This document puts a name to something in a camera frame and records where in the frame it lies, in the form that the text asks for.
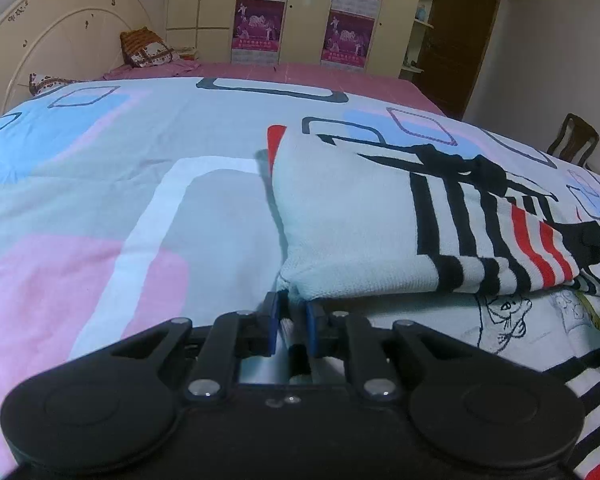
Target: blue square pattern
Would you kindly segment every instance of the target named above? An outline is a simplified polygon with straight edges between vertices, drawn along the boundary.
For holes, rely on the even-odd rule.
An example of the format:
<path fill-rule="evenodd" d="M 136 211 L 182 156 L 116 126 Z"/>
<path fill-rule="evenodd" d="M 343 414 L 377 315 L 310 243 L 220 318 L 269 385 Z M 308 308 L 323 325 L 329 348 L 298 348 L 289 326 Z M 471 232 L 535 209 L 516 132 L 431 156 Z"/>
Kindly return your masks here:
<path fill-rule="evenodd" d="M 118 88 L 120 88 L 120 86 L 87 86 L 78 88 L 56 99 L 48 106 L 48 108 L 90 106 L 115 92 Z"/>

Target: stuffed pillow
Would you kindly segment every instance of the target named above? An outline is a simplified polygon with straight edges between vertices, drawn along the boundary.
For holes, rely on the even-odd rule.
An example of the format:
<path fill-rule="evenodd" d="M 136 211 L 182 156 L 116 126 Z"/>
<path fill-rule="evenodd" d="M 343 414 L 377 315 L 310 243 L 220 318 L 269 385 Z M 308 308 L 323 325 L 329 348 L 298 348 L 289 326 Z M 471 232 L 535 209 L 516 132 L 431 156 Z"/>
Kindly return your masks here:
<path fill-rule="evenodd" d="M 120 43 L 125 61 L 137 68 L 162 65 L 180 59 L 175 50 L 167 46 L 160 36 L 146 27 L 120 32 Z"/>
<path fill-rule="evenodd" d="M 71 83 L 81 83 L 81 81 L 54 77 L 52 75 L 29 74 L 29 92 L 31 92 L 33 97 L 41 96 Z"/>

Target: pink bed sheet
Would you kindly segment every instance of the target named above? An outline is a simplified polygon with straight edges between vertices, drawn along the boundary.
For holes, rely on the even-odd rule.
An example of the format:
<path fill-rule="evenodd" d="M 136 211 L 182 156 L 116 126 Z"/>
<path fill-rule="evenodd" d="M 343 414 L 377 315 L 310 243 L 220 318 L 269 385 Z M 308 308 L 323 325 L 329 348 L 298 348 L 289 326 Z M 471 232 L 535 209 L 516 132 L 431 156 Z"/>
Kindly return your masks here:
<path fill-rule="evenodd" d="M 380 99 L 393 104 L 444 115 L 409 81 L 389 77 L 345 72 L 317 65 L 285 63 L 277 66 L 199 63 L 179 59 L 159 66 L 133 68 L 123 65 L 102 79 L 151 79 L 158 77 L 224 77 L 316 86 Z"/>

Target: wooden chair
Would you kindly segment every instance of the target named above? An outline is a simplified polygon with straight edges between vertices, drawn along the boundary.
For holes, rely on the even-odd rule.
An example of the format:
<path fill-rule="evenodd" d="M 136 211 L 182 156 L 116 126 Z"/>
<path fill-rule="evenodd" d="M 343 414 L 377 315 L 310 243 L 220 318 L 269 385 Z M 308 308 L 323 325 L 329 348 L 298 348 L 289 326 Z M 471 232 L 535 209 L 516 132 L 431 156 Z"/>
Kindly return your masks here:
<path fill-rule="evenodd" d="M 558 133 L 558 137 L 554 140 L 547 153 L 549 155 L 553 155 L 554 151 L 558 148 L 564 136 L 567 133 L 567 127 L 570 123 L 573 123 L 573 130 L 571 130 L 571 134 L 569 136 L 569 140 L 566 146 L 558 155 L 558 158 L 562 160 L 566 160 L 567 162 L 572 162 L 573 157 L 590 141 L 591 145 L 587 148 L 587 151 L 583 153 L 578 162 L 578 166 L 584 167 L 585 162 L 589 158 L 589 155 L 593 153 L 598 141 L 600 140 L 600 136 L 597 131 L 593 129 L 589 123 L 587 123 L 582 118 L 578 117 L 574 114 L 567 114 L 562 123 L 562 127 L 560 128 L 560 133 Z"/>

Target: metal screw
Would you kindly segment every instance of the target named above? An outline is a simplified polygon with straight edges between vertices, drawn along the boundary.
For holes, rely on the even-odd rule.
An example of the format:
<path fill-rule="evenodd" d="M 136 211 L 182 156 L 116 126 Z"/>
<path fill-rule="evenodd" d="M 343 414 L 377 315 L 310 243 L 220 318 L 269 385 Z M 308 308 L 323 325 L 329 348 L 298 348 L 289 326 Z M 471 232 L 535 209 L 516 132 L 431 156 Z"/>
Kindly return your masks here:
<path fill-rule="evenodd" d="M 213 397 L 220 391 L 220 384 L 212 379 L 198 379 L 189 385 L 189 392 L 196 397 Z"/>
<path fill-rule="evenodd" d="M 372 397 L 386 397 L 395 391 L 395 384 L 384 378 L 369 379 L 365 383 L 365 391 Z"/>

